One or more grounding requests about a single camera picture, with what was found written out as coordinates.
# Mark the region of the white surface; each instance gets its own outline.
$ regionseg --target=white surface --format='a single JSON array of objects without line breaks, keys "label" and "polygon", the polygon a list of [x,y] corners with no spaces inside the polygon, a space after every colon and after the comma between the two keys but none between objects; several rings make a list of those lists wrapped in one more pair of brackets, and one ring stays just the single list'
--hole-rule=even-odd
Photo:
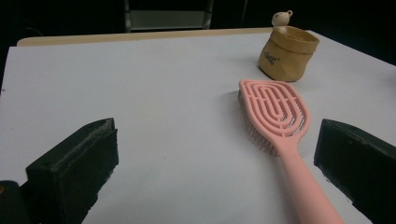
[{"label": "white surface", "polygon": [[[345,223],[370,223],[313,165],[322,119],[396,145],[396,67],[321,35],[292,85],[312,114],[304,161]],[[249,142],[237,102],[269,34],[11,48],[0,97],[0,179],[83,125],[114,118],[120,165],[84,223],[298,223],[278,158]]]}]

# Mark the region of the white table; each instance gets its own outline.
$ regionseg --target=white table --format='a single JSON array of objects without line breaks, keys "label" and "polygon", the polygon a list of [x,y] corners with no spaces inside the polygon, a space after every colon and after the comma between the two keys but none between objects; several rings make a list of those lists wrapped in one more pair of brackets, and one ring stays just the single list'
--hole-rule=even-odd
[{"label": "white table", "polygon": [[[313,164],[323,119],[396,145],[396,67],[324,36],[291,83],[312,114],[304,161],[345,223],[371,223]],[[0,97],[0,179],[83,125],[114,118],[120,164],[84,223],[297,223],[280,160],[251,144],[242,78],[269,79],[269,33],[11,48]]]}]

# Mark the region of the small basket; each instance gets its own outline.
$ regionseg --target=small basket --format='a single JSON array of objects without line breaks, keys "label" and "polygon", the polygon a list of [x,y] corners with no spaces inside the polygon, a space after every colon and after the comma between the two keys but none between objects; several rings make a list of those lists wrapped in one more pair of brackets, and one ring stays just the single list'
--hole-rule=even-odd
[{"label": "small basket", "polygon": [[259,67],[274,80],[297,81],[303,76],[318,43],[307,31],[292,26],[274,28],[260,54]]}]

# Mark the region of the pink handle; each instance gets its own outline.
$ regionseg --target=pink handle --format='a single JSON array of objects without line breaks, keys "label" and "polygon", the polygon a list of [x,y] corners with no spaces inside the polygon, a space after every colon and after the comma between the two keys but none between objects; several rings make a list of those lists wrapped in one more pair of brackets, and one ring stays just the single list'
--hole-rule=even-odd
[{"label": "pink handle", "polygon": [[304,224],[344,223],[296,150],[280,155],[295,205]]}]

